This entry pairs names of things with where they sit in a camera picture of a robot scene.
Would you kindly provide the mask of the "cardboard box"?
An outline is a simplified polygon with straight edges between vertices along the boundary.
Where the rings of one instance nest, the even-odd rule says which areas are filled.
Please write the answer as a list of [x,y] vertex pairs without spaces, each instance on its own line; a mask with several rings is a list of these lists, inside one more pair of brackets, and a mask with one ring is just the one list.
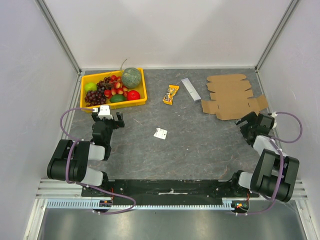
[[237,120],[251,112],[258,114],[269,106],[265,95],[254,97],[252,85],[244,74],[212,75],[206,80],[210,100],[201,100],[202,111],[219,120]]

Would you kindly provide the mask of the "white paper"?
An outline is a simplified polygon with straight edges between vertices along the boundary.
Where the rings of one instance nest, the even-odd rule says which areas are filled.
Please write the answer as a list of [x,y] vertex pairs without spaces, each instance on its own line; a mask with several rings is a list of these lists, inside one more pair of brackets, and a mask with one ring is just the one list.
[[167,130],[157,127],[156,128],[156,132],[154,133],[153,136],[158,138],[158,139],[165,140],[166,137],[167,137],[167,133],[168,133]]

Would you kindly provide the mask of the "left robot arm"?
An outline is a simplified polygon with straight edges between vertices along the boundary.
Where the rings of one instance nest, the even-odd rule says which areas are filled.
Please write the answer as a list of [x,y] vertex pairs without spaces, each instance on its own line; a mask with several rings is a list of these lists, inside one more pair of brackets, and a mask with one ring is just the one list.
[[59,141],[47,167],[47,177],[52,180],[70,181],[92,185],[92,191],[99,197],[110,191],[106,172],[92,169],[89,161],[106,161],[111,154],[111,137],[114,130],[123,128],[123,114],[116,113],[117,119],[99,118],[98,113],[91,114],[92,139],[75,143],[72,140]]

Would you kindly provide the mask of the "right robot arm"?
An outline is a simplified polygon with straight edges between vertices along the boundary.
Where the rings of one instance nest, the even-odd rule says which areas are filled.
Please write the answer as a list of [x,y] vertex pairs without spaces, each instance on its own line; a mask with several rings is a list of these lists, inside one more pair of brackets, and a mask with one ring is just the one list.
[[[294,140],[283,140],[270,135],[276,126],[278,115],[295,118],[299,124],[299,134]],[[242,196],[247,190],[268,198],[271,201],[288,202],[293,195],[300,162],[289,156],[277,145],[278,142],[293,144],[303,133],[301,121],[289,112],[268,114],[250,112],[239,119],[240,132],[248,145],[258,154],[259,160],[252,173],[239,170],[234,173],[229,184],[229,191],[235,197]]]

